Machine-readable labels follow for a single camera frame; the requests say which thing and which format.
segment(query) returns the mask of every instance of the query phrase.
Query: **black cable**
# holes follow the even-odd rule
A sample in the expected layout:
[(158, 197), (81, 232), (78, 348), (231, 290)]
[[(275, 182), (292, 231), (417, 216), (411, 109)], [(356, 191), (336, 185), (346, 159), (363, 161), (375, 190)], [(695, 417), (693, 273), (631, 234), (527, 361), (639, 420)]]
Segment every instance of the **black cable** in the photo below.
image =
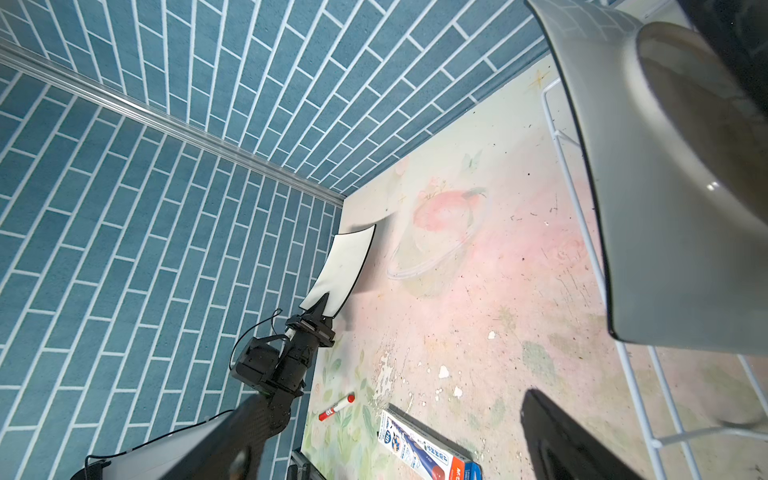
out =
[(125, 452), (114, 453), (113, 455), (86, 455), (86, 456), (85, 456), (85, 461), (83, 462), (83, 463), (84, 463), (84, 469), (83, 469), (83, 473), (85, 474), (85, 480), (88, 480), (88, 466), (89, 466), (89, 465), (88, 465), (88, 459), (89, 459), (89, 458), (97, 458), (97, 459), (99, 459), (99, 460), (104, 460), (104, 459), (106, 459), (106, 458), (115, 458), (115, 457), (119, 457), (119, 456), (121, 456), (121, 455), (125, 455), (126, 453), (129, 453), (129, 452), (133, 452), (133, 451), (134, 451), (134, 450), (136, 450), (136, 449), (140, 449), (141, 447), (145, 447), (145, 446), (147, 446), (147, 445), (151, 444), (152, 442), (156, 442), (157, 440), (160, 440), (160, 439), (164, 439), (165, 437), (167, 437), (167, 436), (169, 436), (169, 435), (173, 435), (174, 433), (182, 432), (182, 431), (184, 431), (184, 430), (187, 430), (187, 429), (192, 429), (192, 428), (194, 428), (194, 427), (198, 427), (198, 426), (200, 426), (200, 425), (203, 425), (204, 423), (206, 423), (206, 422), (210, 422), (211, 420), (215, 419), (216, 417), (222, 416), (223, 414), (225, 414), (225, 413), (229, 413), (229, 412), (234, 412), (234, 410), (232, 410), (232, 409), (229, 409), (229, 410), (224, 410), (223, 412), (219, 412), (219, 413), (217, 413), (216, 415), (214, 415), (214, 416), (210, 417), (208, 420), (203, 420), (202, 422), (196, 423), (196, 424), (194, 424), (194, 425), (187, 425), (186, 427), (182, 427), (182, 428), (180, 428), (180, 429), (178, 429), (178, 430), (174, 430), (174, 431), (172, 431), (172, 432), (168, 432), (168, 433), (166, 433), (166, 434), (164, 434), (164, 435), (160, 435), (160, 436), (159, 436), (159, 437), (157, 437), (156, 439), (152, 439), (152, 440), (150, 440), (149, 442), (144, 442), (144, 443), (142, 443), (141, 445), (139, 445), (138, 447), (133, 447), (132, 449), (128, 449), (128, 450), (126, 450)]
[(272, 333), (277, 335), (277, 332), (275, 332), (275, 317), (280, 315), (282, 312), (283, 312), (283, 309), (276, 308), (275, 311), (272, 312), (272, 316), (270, 316), (270, 317), (268, 317), (268, 318), (266, 318), (264, 320), (261, 320), (256, 325), (251, 326), (248, 330), (243, 332), (243, 335), (240, 335), (240, 338), (237, 339), (237, 341), (235, 342), (234, 345), (232, 345), (232, 353), (230, 353), (230, 362), (227, 364), (230, 367), (230, 372), (232, 371), (232, 368), (234, 367), (232, 365), (232, 357), (235, 355), (235, 349), (237, 348), (237, 345), (240, 343), (240, 341), (245, 337), (245, 335), (248, 334), (249, 331), (251, 331), (251, 330), (255, 329), (256, 327), (258, 327), (259, 325), (261, 325), (262, 323), (269, 322), (270, 320), (272, 320)]

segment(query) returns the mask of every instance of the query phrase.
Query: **box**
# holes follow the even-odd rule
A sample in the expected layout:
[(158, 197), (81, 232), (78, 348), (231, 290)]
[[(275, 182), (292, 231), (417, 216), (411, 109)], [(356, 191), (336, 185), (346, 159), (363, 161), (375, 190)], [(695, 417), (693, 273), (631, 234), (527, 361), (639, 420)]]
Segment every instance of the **box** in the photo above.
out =
[(482, 480), (479, 465), (389, 407), (382, 410), (379, 442), (425, 480)]

